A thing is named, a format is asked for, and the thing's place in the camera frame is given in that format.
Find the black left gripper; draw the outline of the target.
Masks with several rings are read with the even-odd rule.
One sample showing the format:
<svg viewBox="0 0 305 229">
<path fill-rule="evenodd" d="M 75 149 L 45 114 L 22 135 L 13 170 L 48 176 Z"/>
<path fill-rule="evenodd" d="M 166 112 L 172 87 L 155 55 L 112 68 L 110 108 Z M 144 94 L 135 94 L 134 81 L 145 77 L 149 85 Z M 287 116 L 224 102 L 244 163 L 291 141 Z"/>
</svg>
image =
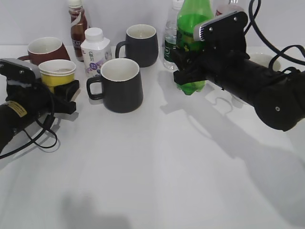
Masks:
<svg viewBox="0 0 305 229">
<path fill-rule="evenodd" d="M 74 101 L 80 93 L 80 83 L 78 80 L 74 80 L 68 84 L 56 86 L 54 93 L 42 85 L 42 82 L 25 88 L 7 84 L 6 92 L 6 101 L 18 102 L 31 113 L 73 114 L 76 111 Z"/>
</svg>

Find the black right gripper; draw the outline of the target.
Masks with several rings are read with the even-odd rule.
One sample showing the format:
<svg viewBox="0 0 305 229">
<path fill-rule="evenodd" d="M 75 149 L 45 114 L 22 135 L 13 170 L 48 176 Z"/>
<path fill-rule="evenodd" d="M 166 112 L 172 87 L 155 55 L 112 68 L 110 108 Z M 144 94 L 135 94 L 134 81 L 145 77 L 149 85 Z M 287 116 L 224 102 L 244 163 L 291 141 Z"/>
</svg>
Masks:
<svg viewBox="0 0 305 229">
<path fill-rule="evenodd" d="M 214 75 L 217 82 L 246 81 L 244 61 L 249 59 L 249 56 L 246 53 L 244 32 L 204 43 L 205 47 L 198 51 L 172 51 L 172 60 L 178 68 L 173 73 L 175 83 L 184 85 L 206 81 L 208 75 Z"/>
</svg>

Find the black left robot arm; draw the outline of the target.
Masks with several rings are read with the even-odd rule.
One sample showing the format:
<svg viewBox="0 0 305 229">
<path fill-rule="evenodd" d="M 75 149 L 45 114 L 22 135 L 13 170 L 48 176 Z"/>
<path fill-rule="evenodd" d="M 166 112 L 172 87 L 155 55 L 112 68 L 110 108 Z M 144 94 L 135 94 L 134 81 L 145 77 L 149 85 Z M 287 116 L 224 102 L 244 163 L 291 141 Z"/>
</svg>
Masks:
<svg viewBox="0 0 305 229">
<path fill-rule="evenodd" d="M 56 113 L 73 114 L 76 103 L 72 98 L 79 88 L 79 81 L 74 80 L 54 87 L 53 92 L 41 82 L 28 88 L 16 86 L 11 89 L 6 102 L 0 106 L 0 149 L 3 150 L 15 135 L 37 122 L 42 128 L 41 133 L 9 155 L 17 153 L 34 143 L 45 131 L 50 131 Z"/>
</svg>

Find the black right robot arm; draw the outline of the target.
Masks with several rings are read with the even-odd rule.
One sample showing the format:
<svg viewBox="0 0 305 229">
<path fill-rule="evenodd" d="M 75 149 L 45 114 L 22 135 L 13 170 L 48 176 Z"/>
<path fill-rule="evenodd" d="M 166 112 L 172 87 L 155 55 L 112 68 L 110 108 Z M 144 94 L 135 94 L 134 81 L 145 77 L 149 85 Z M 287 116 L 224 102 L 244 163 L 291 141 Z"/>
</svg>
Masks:
<svg viewBox="0 0 305 229">
<path fill-rule="evenodd" d="M 208 80 L 251 105 L 269 127 L 288 131 L 305 117 L 305 74 L 294 67 L 274 71 L 250 60 L 243 11 L 217 16 L 194 28 L 200 51 L 172 51 L 178 67 L 174 81 L 183 85 Z"/>
</svg>

